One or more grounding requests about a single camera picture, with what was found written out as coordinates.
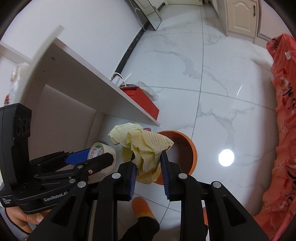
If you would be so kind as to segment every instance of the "white marble floor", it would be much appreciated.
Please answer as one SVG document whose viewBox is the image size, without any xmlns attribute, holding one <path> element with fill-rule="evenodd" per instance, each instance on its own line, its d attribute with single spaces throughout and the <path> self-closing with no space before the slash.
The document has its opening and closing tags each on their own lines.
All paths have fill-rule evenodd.
<svg viewBox="0 0 296 241">
<path fill-rule="evenodd" d="M 168 5 L 161 10 L 157 31 L 147 30 L 123 72 L 128 83 L 142 81 L 158 95 L 160 127 L 192 138 L 198 163 L 193 176 L 202 182 L 221 181 L 252 214 L 261 208 L 269 187 L 278 144 L 272 59 L 266 49 L 226 37 L 212 5 Z M 127 120 L 105 117 L 102 129 Z M 99 140 L 111 145 L 108 132 Z M 116 149 L 120 163 L 120 147 Z M 218 155 L 231 149 L 235 159 L 223 167 Z M 179 240 L 180 203 L 170 203 L 163 186 L 136 183 L 135 196 L 144 197 L 160 231 L 154 241 Z M 136 219 L 131 202 L 119 202 L 119 237 Z"/>
</svg>

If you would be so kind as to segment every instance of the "orange slipper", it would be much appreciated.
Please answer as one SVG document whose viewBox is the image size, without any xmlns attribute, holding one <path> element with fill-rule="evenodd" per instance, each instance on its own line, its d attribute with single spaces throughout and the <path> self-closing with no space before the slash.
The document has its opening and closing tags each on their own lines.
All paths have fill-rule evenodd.
<svg viewBox="0 0 296 241">
<path fill-rule="evenodd" d="M 137 218 L 140 217 L 150 217 L 156 220 L 155 216 L 153 215 L 148 203 L 145 201 L 144 198 L 136 197 L 133 199 L 131 204 L 133 212 Z"/>
</svg>

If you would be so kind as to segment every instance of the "red bag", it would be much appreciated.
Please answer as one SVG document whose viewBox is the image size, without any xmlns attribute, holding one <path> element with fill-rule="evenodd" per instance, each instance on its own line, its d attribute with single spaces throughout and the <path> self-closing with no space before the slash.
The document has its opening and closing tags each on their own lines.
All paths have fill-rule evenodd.
<svg viewBox="0 0 296 241">
<path fill-rule="evenodd" d="M 270 240 L 283 234 L 296 213 L 296 42 L 283 34 L 267 43 L 274 63 L 271 71 L 276 89 L 279 146 L 270 188 L 254 219 Z"/>
<path fill-rule="evenodd" d="M 123 88 L 122 91 L 131 97 L 139 106 L 157 120 L 159 109 L 139 87 Z"/>
</svg>

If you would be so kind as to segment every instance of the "orange flower pot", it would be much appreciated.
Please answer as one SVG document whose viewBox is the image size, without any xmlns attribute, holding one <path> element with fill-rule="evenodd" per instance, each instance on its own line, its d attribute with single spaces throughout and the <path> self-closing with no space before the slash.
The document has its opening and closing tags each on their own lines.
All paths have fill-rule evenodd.
<svg viewBox="0 0 296 241">
<path fill-rule="evenodd" d="M 169 161 L 178 163 L 183 173 L 191 175 L 197 163 L 197 151 L 192 140 L 178 131 L 161 131 L 158 133 L 174 142 L 174 145 L 168 151 Z M 162 174 L 159 175 L 155 183 L 163 185 Z"/>
</svg>

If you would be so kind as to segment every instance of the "human hand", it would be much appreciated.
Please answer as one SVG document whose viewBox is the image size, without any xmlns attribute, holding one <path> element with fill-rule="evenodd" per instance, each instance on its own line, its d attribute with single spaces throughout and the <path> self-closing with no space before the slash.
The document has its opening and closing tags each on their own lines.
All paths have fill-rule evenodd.
<svg viewBox="0 0 296 241">
<path fill-rule="evenodd" d="M 32 229 L 30 228 L 28 222 L 32 224 L 39 224 L 49 212 L 50 210 L 47 210 L 41 213 L 28 215 L 25 214 L 20 207 L 6 208 L 6 213 L 10 220 L 27 233 L 32 233 Z"/>
</svg>

